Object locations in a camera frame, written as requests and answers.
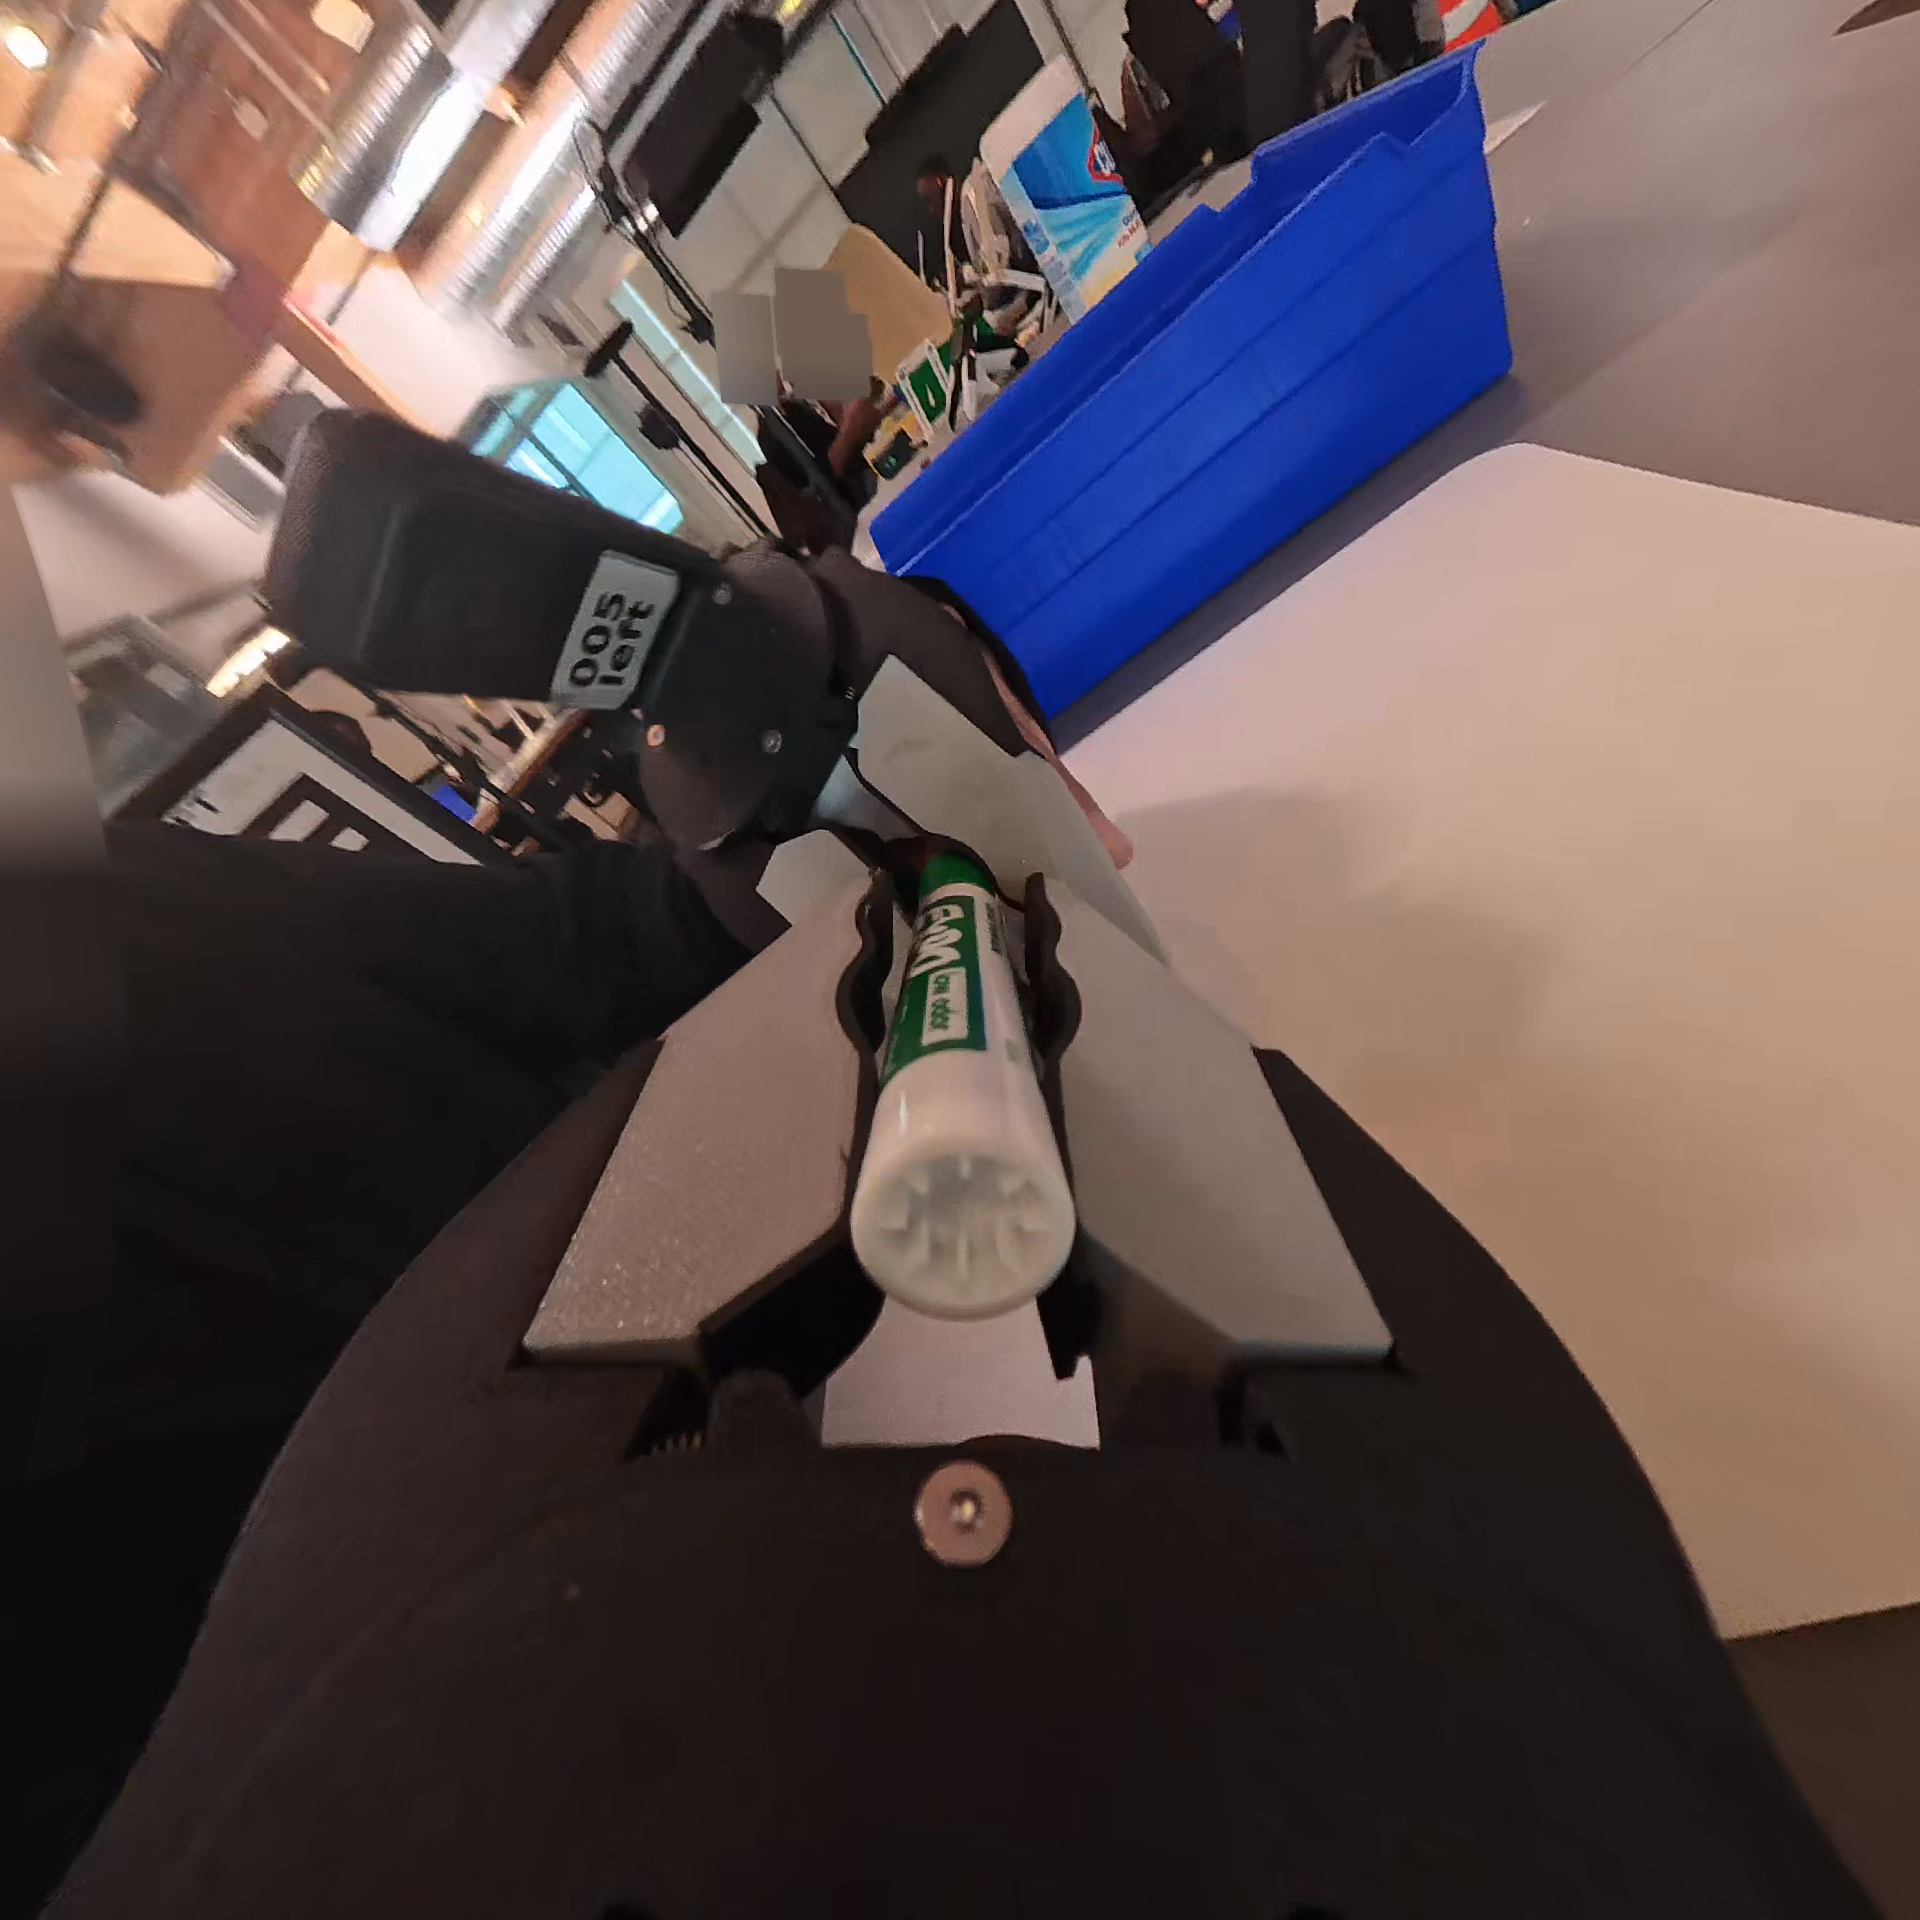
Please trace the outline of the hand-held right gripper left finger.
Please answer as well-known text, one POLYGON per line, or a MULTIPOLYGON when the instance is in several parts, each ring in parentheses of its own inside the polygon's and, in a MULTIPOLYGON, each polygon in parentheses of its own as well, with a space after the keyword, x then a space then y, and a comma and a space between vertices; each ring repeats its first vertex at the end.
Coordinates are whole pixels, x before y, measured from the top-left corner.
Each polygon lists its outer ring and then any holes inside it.
POLYGON ((841 1364, 875 1102, 884 879, 857 870, 678 1020, 521 1340, 546 1364, 841 1364))

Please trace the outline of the large blue plastic bin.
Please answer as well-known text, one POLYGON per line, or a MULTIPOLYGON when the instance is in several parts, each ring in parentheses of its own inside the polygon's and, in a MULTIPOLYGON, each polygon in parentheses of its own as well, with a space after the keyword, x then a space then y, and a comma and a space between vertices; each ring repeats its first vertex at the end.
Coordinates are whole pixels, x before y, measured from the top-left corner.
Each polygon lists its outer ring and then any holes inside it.
POLYGON ((1267 142, 875 515, 1045 712, 1513 367, 1478 55, 1267 142))

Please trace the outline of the wipes canister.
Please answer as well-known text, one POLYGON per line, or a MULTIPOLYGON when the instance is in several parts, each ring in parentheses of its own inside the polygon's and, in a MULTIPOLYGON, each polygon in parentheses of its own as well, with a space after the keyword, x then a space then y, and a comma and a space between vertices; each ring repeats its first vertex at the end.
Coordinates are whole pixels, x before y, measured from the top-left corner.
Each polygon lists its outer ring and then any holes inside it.
POLYGON ((1146 218, 1065 55, 996 115, 979 155, 1069 325, 1146 260, 1146 218))

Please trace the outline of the person's left forearm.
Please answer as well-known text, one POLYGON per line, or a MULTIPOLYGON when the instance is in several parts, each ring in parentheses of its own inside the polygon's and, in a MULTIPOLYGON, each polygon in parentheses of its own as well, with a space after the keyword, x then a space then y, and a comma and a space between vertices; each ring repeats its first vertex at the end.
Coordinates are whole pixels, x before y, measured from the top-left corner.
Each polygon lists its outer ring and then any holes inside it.
POLYGON ((109 823, 4 864, 4 1091, 133 1141, 534 1131, 785 932, 663 842, 436 862, 109 823))

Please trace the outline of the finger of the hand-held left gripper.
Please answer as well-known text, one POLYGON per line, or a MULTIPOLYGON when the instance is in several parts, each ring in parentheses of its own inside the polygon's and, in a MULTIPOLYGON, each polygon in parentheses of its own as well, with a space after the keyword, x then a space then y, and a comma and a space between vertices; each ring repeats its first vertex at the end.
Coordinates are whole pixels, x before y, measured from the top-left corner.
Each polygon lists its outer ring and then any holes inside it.
POLYGON ((979 854, 1009 899, 1060 883, 1155 959, 1166 947, 1071 782, 1027 739, 1002 748, 903 659, 857 701, 857 779, 901 820, 979 854))
POLYGON ((867 899, 879 886, 884 911, 898 911, 901 844, 875 831, 803 831, 782 842, 756 879, 759 900, 785 922, 804 922, 854 888, 867 899))

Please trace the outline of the black light box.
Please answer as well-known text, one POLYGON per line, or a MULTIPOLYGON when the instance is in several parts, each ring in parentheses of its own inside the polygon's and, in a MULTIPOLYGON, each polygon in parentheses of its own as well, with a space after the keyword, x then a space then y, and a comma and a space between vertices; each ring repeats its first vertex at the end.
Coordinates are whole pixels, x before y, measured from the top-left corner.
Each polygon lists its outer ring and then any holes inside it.
POLYGON ((683 236, 756 131, 759 95, 782 62, 785 27, 769 14, 732 6, 694 23, 630 88, 607 132, 626 203, 683 236))

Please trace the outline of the large black white tag sign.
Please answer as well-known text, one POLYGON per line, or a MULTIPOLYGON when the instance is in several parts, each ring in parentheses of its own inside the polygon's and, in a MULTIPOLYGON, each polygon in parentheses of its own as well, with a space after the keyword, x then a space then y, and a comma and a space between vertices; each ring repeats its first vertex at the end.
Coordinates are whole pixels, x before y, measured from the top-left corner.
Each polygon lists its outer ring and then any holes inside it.
POLYGON ((228 704, 105 819, 454 867, 510 859, 467 819, 274 687, 228 704))

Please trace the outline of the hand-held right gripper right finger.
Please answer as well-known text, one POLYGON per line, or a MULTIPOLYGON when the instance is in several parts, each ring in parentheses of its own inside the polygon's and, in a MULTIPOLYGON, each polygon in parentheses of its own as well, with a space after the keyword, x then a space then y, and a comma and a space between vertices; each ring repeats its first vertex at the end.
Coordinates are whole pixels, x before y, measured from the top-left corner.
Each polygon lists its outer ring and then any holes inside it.
POLYGON ((1039 1085, 1077 1207, 1055 1375, 1379 1364, 1393 1335, 1257 1047, 1060 879, 1023 891, 1039 1085))

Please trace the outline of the tan board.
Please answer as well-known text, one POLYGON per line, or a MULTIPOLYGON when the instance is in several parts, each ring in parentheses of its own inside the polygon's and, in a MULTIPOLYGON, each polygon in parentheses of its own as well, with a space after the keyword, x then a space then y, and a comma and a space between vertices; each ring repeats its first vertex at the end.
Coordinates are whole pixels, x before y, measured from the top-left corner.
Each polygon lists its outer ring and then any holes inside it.
POLYGON ((877 380, 891 382, 901 363, 918 363, 927 346, 948 340, 953 315, 947 298, 930 291, 874 229, 843 229, 823 267, 841 274, 849 311, 868 327, 877 380))

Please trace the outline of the black tripod stand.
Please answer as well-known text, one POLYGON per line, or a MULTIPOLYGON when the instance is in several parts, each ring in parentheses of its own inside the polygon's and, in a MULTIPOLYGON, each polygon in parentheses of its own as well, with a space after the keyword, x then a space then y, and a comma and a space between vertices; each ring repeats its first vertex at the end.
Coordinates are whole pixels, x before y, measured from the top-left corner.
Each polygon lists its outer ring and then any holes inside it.
POLYGON ((605 236, 591 274, 605 283, 614 325, 630 331, 623 357, 646 363, 635 367, 635 375, 653 383, 659 408, 666 408, 666 392, 675 392, 683 442, 702 447, 708 466, 738 495, 745 519, 772 530, 775 517, 756 482, 762 445, 754 419, 717 392, 708 340, 713 315, 707 302, 671 258, 655 213, 650 206, 638 207, 614 179, 607 135, 595 117, 587 117, 574 136, 574 155, 583 165, 591 213, 605 236))

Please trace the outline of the white dry-erase marker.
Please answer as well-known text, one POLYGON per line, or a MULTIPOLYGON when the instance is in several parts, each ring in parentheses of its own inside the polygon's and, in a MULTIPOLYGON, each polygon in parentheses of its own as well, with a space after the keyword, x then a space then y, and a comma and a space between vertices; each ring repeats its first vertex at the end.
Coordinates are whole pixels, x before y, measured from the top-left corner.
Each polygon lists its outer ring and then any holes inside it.
POLYGON ((877 1290, 953 1323, 1065 1270, 1077 1214, 999 895, 916 895, 849 1230, 877 1290))

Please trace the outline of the white whiteboard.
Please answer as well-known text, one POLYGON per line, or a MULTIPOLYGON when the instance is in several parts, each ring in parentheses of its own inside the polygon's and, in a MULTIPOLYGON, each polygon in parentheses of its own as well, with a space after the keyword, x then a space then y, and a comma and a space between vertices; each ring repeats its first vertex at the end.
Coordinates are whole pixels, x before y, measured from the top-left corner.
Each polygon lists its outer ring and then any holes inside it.
POLYGON ((1174 970, 1551 1322, 1733 1639, 1916 1602, 1916 558, 1510 443, 1069 754, 1174 970))

